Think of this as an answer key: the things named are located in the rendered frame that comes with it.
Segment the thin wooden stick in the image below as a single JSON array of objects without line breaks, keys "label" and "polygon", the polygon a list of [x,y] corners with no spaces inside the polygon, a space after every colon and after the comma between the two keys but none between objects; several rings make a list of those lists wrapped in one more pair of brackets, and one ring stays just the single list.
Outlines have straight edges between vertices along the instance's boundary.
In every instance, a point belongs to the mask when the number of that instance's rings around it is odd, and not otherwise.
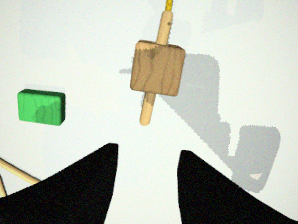
[{"label": "thin wooden stick", "polygon": [[27,173],[20,171],[19,168],[13,167],[12,164],[7,163],[7,161],[3,159],[0,159],[0,167],[4,168],[5,171],[13,173],[13,175],[16,175],[17,177],[21,177],[21,179],[28,181],[28,183],[37,184],[40,181],[35,179],[35,177],[32,177],[31,175],[27,175]]}]

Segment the brown wooden block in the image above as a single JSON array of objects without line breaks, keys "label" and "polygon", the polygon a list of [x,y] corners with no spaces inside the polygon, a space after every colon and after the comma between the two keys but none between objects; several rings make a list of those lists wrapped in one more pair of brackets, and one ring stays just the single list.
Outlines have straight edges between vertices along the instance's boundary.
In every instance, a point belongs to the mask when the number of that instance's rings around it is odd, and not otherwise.
[{"label": "brown wooden block", "polygon": [[184,67],[185,49],[180,45],[138,40],[134,49],[130,89],[176,96]]}]

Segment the green rounded block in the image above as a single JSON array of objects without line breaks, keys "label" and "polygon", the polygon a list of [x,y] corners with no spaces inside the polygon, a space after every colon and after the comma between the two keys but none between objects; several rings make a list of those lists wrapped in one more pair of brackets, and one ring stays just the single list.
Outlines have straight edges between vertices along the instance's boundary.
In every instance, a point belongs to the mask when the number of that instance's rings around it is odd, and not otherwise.
[{"label": "green rounded block", "polygon": [[17,93],[20,120],[61,125],[65,121],[65,93],[23,89]]}]

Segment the light wooden stick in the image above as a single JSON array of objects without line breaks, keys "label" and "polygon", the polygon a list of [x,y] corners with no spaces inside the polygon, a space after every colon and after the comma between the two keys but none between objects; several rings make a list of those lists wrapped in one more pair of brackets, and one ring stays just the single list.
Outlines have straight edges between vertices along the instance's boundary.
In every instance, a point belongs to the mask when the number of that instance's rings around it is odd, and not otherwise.
[{"label": "light wooden stick", "polygon": [[1,197],[5,197],[5,196],[7,196],[7,193],[5,193],[5,189],[4,189],[3,181],[1,181],[1,177],[0,177],[0,196],[1,196]]}]

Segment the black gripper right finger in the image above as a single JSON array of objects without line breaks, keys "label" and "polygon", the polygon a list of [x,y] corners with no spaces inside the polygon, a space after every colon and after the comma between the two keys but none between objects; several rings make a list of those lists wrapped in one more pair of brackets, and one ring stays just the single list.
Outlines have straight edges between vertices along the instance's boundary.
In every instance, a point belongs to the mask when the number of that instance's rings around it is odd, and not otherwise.
[{"label": "black gripper right finger", "polygon": [[181,224],[298,224],[233,183],[190,149],[177,165]]}]

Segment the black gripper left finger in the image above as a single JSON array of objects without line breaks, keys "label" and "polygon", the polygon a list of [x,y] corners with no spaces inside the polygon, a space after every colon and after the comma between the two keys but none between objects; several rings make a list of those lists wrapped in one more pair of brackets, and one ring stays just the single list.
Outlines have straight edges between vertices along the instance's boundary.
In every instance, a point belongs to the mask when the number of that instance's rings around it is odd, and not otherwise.
[{"label": "black gripper left finger", "polygon": [[104,224],[116,184],[118,144],[0,198],[0,224]]}]

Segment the wooden stick with yellow string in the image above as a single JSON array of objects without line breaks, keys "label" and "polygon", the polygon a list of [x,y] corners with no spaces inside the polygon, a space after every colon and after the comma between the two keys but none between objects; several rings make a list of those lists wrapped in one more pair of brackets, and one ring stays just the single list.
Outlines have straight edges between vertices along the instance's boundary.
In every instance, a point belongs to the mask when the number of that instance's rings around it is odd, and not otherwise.
[{"label": "wooden stick with yellow string", "polygon": [[[172,27],[173,22],[173,12],[172,12],[172,0],[166,0],[165,11],[162,11],[160,26],[158,26],[157,31],[157,43],[166,45],[168,44],[168,37],[170,32],[170,27]],[[144,104],[142,104],[142,111],[140,116],[141,125],[150,124],[150,120],[152,120],[152,113],[154,108],[154,101],[156,101],[157,93],[145,92]]]}]

